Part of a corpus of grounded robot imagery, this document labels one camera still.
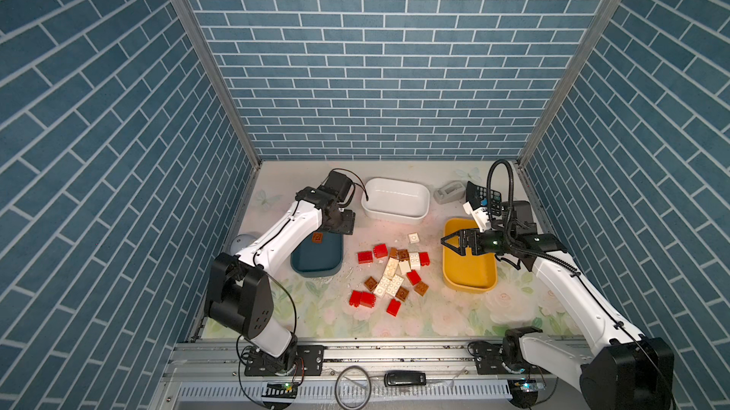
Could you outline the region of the cream long lego brick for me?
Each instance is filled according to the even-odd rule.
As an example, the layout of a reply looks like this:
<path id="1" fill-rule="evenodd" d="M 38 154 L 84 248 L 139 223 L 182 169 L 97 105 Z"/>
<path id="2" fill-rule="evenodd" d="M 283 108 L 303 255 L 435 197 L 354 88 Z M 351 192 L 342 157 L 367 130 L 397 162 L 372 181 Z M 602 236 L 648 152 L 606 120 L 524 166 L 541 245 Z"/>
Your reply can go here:
<path id="1" fill-rule="evenodd" d="M 397 273 L 398 263 L 399 263 L 399 260 L 397 260 L 395 258 L 390 258 L 388 260 L 385 270 L 383 272 L 383 276 L 388 279 L 393 278 L 395 276 L 395 273 Z"/>

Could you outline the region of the cream lego plate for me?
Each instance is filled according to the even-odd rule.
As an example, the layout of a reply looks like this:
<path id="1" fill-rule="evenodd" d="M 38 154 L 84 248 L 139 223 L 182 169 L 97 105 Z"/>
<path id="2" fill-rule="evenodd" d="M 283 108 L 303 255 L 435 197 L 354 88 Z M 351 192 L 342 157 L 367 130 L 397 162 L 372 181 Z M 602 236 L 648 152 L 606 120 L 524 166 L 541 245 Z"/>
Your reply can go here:
<path id="1" fill-rule="evenodd" d="M 382 277 L 376 284 L 376 287 L 374 289 L 374 294 L 376 295 L 376 297 L 383 297 L 387 293 L 389 286 L 391 286 L 391 282 L 392 281 L 390 278 Z"/>

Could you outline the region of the brown lego plate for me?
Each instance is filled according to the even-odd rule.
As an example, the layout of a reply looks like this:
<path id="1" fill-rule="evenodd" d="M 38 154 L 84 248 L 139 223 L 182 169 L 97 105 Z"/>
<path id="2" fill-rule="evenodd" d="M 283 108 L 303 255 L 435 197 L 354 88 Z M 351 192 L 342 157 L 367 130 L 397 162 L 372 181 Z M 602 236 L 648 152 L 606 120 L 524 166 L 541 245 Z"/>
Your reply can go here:
<path id="1" fill-rule="evenodd" d="M 368 289 L 368 290 L 369 290 L 370 292 L 372 292 L 372 293 L 374 293 L 374 292 L 375 292 L 375 290 L 376 290 L 376 288 L 378 287 L 378 281 L 377 281 L 377 280 L 376 280 L 375 278 L 373 278 L 373 277 L 369 277 L 369 278 L 368 278 L 368 279 L 367 279 L 367 280 L 365 281 L 365 283 L 364 283 L 364 284 L 365 284 L 366 288 L 367 288 L 367 289 Z"/>

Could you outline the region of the red lego brick pair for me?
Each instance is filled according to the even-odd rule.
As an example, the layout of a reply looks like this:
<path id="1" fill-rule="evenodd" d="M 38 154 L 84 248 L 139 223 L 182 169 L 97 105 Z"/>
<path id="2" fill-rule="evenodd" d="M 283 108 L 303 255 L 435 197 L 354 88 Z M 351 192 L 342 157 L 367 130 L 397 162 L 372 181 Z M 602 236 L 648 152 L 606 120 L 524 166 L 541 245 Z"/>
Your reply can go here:
<path id="1" fill-rule="evenodd" d="M 376 295 L 367 291 L 354 290 L 349 299 L 351 307 L 373 308 L 376 304 Z"/>

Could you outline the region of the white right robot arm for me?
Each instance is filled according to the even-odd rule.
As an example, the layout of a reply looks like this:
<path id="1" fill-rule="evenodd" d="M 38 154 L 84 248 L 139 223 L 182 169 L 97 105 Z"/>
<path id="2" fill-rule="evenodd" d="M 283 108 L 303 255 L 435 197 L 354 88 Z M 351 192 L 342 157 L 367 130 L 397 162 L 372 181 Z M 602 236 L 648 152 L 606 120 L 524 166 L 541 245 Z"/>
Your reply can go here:
<path id="1" fill-rule="evenodd" d="M 517 374 L 534 367 L 551 372 L 579 390 L 591 409 L 674 409 L 674 353 L 660 338 L 648 338 L 585 279 L 573 257 L 552 234 L 519 233 L 521 222 L 507 206 L 494 220 L 482 203 L 467 202 L 475 227 L 441 239 L 459 255 L 495 253 L 541 281 L 586 341 L 560 345 L 538 328 L 513 328 L 501 347 L 502 366 Z"/>

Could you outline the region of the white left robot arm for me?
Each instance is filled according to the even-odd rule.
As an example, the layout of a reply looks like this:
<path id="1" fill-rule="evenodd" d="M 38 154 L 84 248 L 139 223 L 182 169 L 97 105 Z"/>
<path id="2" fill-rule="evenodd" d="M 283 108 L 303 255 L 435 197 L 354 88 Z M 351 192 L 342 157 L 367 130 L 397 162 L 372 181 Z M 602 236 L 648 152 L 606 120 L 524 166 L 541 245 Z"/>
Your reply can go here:
<path id="1" fill-rule="evenodd" d="M 313 233 L 352 234 L 355 212 L 349 206 L 361 187 L 331 170 L 318 187 L 298 191 L 283 217 L 251 245 L 220 253 L 209 269 L 205 316 L 290 368 L 296 334 L 273 319 L 272 276 Z"/>

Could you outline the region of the yellow plastic bin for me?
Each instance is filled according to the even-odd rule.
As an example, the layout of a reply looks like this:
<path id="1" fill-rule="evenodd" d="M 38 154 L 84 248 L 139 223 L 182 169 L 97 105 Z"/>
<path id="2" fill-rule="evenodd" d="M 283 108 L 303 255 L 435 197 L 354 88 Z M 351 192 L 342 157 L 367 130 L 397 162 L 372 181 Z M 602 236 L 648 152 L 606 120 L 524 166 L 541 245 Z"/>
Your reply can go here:
<path id="1" fill-rule="evenodd" d="M 498 282 L 498 267 L 494 254 L 465 256 L 442 247 L 442 274 L 447 288 L 468 293 L 485 293 Z"/>

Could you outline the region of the black desk calculator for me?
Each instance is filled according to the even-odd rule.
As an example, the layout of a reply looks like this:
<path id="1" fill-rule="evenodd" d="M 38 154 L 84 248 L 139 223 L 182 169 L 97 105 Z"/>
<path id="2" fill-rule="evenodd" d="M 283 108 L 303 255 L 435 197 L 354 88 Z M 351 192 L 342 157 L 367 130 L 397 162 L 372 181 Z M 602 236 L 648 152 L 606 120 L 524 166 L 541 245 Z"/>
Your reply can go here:
<path id="1" fill-rule="evenodd" d="M 494 191 L 493 189 L 488 191 L 485 187 L 468 182 L 466 187 L 466 201 L 473 210 L 489 208 L 490 214 L 493 217 L 499 218 L 502 216 L 502 195 L 499 191 Z"/>

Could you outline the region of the grey tape dispenser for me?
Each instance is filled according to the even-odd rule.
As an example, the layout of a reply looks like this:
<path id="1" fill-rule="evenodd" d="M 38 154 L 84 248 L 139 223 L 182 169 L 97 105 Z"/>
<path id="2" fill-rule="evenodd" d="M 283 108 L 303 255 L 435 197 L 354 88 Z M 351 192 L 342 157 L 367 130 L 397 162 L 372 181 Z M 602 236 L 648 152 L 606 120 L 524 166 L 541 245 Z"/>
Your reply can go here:
<path id="1" fill-rule="evenodd" d="M 439 205 L 453 202 L 462 203 L 466 196 L 467 186 L 462 181 L 452 181 L 433 192 L 433 199 Z"/>

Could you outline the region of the white rounded lego brick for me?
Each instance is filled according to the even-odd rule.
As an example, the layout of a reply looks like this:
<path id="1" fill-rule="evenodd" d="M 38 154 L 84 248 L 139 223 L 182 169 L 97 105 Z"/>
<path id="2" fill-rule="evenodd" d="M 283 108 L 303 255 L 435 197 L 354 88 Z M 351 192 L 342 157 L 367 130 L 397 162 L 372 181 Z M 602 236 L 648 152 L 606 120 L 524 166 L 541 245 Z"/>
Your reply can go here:
<path id="1" fill-rule="evenodd" d="M 421 269 L 420 254 L 418 252 L 409 253 L 409 264 L 412 270 Z"/>

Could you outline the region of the dark teal plastic bin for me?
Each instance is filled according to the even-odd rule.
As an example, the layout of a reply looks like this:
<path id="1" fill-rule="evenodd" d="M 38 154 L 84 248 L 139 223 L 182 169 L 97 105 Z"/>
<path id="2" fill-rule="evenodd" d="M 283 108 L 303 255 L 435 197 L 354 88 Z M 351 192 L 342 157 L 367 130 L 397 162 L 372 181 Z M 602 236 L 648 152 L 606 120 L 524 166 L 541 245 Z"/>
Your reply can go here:
<path id="1" fill-rule="evenodd" d="M 319 232 L 323 234 L 323 240 L 320 244 L 315 244 L 313 234 L 316 232 L 310 234 L 295 248 L 291 255 L 291 267 L 306 278 L 334 276 L 342 267 L 343 236 Z"/>

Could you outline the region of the brown lego brick right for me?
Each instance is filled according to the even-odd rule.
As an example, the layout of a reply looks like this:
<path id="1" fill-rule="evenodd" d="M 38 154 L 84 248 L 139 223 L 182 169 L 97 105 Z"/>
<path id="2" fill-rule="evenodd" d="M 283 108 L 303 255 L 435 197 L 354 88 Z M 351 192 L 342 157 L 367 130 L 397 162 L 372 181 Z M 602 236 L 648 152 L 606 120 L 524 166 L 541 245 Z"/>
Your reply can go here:
<path id="1" fill-rule="evenodd" d="M 420 296 L 424 296 L 429 289 L 429 286 L 424 282 L 419 282 L 414 286 L 414 291 Z"/>

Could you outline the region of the white plastic bin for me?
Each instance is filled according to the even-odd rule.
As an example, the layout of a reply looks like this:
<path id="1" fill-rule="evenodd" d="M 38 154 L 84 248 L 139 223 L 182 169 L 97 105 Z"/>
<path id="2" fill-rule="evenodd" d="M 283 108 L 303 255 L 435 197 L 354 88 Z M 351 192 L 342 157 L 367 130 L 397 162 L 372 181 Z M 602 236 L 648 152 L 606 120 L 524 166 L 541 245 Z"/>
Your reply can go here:
<path id="1" fill-rule="evenodd" d="M 365 189 L 361 206 L 371 219 L 418 225 L 429 212 L 431 193 L 424 185 L 378 177 L 369 180 Z"/>

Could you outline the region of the brown lego brick low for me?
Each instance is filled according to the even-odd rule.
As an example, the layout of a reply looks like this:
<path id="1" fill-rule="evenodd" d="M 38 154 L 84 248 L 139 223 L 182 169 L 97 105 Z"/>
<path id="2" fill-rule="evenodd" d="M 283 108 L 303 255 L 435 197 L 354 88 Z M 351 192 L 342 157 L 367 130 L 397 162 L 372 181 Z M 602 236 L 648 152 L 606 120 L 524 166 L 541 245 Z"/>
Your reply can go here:
<path id="1" fill-rule="evenodd" d="M 406 288 L 399 288 L 397 292 L 395 292 L 395 299 L 401 301 L 401 303 L 405 302 L 409 296 L 410 291 Z"/>

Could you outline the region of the red lego brick front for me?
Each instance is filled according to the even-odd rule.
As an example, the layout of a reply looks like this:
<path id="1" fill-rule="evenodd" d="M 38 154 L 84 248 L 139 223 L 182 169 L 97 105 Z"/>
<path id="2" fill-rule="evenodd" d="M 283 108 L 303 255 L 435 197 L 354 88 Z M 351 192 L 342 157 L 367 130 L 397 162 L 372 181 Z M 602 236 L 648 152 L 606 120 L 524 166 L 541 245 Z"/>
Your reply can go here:
<path id="1" fill-rule="evenodd" d="M 401 305 L 402 305 L 402 303 L 398 299 L 391 299 L 389 305 L 386 308 L 386 312 L 389 315 L 396 317 L 397 314 L 399 313 Z"/>

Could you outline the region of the small round alarm clock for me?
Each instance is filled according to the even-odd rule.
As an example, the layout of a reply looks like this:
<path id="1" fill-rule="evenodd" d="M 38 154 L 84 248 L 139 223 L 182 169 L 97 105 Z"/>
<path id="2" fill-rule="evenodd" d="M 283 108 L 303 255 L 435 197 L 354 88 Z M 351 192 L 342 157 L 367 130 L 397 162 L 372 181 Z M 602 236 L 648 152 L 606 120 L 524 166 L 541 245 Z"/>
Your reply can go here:
<path id="1" fill-rule="evenodd" d="M 238 255 L 245 248 L 251 246 L 257 237 L 251 234 L 240 234 L 233 239 L 229 246 L 229 254 L 232 256 Z"/>

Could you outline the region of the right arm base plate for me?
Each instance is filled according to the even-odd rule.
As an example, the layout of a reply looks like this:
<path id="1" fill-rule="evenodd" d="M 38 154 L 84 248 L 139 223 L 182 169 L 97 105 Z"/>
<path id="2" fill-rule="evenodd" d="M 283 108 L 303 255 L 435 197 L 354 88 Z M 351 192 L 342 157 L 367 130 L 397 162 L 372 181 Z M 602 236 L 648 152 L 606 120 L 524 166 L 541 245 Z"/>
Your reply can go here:
<path id="1" fill-rule="evenodd" d="M 502 345 L 487 341 L 473 341 L 467 344 L 467 352 L 473 358 L 478 375 L 509 374 L 505 368 Z"/>

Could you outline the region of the black remote on rail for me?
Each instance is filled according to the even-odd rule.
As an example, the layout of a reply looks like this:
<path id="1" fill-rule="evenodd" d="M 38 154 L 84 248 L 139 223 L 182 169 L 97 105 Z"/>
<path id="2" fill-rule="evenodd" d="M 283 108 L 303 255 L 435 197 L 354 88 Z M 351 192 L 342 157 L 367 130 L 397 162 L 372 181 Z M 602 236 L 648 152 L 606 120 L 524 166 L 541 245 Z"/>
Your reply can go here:
<path id="1" fill-rule="evenodd" d="M 426 374 L 414 370 L 395 370 L 384 375 L 386 387 L 410 387 L 427 385 Z"/>

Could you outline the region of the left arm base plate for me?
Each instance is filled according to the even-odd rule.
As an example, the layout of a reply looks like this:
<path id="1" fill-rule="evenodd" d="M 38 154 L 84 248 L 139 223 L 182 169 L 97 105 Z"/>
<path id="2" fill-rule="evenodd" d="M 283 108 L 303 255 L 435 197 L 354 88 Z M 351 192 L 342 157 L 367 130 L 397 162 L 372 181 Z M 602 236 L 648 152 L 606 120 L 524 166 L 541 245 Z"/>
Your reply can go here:
<path id="1" fill-rule="evenodd" d="M 323 345 L 296 345 L 274 357 L 258 347 L 243 353 L 246 377 L 297 375 L 320 376 L 325 348 Z"/>

